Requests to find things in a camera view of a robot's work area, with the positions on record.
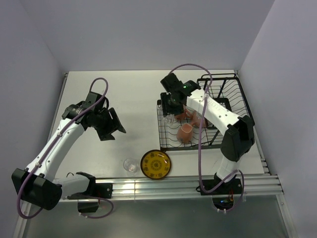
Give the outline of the pink mug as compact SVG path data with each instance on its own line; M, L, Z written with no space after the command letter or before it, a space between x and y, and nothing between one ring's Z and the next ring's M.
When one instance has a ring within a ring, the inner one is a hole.
M189 123L183 124L176 135L177 140L180 143L188 144L193 137L193 127Z
M185 120L185 119L190 119L190 120L192 120L193 115L192 115L192 113L184 106L184 107L183 107L183 113L181 113L181 114L179 114L179 115L175 115L174 118L175 118L177 121L182 121L182 120Z

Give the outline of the red floral patterned bowl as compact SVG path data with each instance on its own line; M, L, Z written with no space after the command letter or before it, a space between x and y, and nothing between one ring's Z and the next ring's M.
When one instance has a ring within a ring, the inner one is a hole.
M191 126L200 127L201 119L202 119L201 115L197 113L197 111L194 111L192 115L193 115L193 118L190 123ZM208 122L206 121L206 119L203 119L202 128L206 128L207 126L208 126Z

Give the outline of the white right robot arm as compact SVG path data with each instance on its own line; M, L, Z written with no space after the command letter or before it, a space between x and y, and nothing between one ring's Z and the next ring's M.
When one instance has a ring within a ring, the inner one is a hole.
M214 187L219 193L226 193L238 172L238 162L255 143L253 119L226 109L192 80L183 83L170 73L160 82L166 90L160 94L164 116L178 116L184 113L184 107L190 107L211 122L223 136L220 147L223 157L215 174Z

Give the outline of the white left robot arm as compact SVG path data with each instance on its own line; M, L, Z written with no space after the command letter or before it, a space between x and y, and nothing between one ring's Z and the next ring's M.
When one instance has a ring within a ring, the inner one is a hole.
M88 128L97 132L100 141L114 140L115 131L126 132L106 96L89 92L86 100L65 109L55 133L39 155L26 168L12 173L18 200L51 210L61 198L74 194L91 198L96 194L93 175L77 172L68 178L55 177L73 144Z

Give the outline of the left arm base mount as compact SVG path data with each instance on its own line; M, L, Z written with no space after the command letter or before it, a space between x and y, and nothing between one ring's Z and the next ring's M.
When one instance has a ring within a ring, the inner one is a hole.
M106 209L107 215L110 215L114 209L113 203L109 200L112 197L113 184L112 183L97 183L95 188L88 195L81 193L68 196L68 200L83 200L94 197L97 201L78 201L78 212L86 216L97 217L98 210Z

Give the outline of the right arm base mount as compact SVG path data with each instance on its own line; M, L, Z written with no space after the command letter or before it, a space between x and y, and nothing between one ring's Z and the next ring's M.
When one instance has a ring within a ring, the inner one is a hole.
M222 197L213 198L212 203L219 210L228 210L233 208L235 204L234 195L241 195L244 192L244 185L243 179L234 176L232 180L222 183L210 193L204 192L200 186L196 187L196 192L200 195L222 195Z

